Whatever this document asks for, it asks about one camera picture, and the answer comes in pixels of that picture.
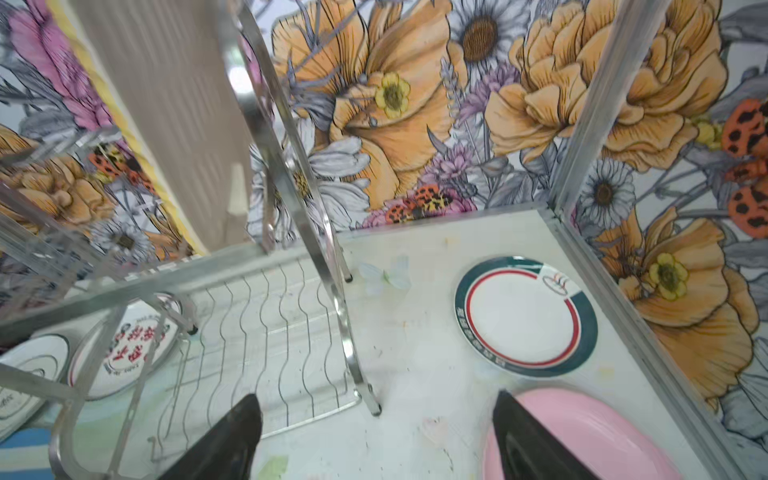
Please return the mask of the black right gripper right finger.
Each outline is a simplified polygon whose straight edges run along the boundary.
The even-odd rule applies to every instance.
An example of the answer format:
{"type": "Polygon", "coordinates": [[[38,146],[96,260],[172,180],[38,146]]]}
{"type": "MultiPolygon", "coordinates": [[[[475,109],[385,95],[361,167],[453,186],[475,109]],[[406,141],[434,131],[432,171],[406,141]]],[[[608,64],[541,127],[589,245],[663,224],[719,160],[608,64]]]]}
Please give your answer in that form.
{"type": "Polygon", "coordinates": [[[492,427],[503,479],[597,479],[507,391],[497,395],[492,427]]]}

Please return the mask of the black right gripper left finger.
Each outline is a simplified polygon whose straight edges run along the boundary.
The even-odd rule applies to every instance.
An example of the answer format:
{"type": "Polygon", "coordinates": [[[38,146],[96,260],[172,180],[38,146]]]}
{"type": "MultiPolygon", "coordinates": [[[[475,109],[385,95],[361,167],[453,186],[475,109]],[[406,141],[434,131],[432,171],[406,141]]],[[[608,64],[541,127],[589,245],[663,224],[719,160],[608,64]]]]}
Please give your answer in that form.
{"type": "Polygon", "coordinates": [[[262,433],[260,403],[249,393],[160,479],[249,479],[262,433]]]}

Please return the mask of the pink round plate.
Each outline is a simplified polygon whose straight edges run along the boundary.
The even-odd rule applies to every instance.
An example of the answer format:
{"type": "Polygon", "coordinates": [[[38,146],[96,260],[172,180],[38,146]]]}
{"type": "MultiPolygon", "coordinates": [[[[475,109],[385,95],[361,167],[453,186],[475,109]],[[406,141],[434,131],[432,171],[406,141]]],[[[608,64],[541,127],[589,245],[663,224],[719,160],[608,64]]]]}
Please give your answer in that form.
{"type": "MultiPolygon", "coordinates": [[[[607,404],[576,391],[537,388],[512,394],[597,479],[680,479],[667,455],[607,404]]],[[[489,429],[482,477],[503,479],[489,429]]]]}

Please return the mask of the yellow woven square plate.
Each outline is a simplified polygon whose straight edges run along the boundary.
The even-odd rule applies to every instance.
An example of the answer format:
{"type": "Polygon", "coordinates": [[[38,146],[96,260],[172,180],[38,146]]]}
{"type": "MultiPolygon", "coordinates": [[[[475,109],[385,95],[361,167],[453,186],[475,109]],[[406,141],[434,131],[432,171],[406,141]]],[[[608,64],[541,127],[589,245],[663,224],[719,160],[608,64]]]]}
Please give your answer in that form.
{"type": "Polygon", "coordinates": [[[52,1],[115,124],[200,254],[247,242],[250,135],[217,35],[219,1],[52,1]]]}

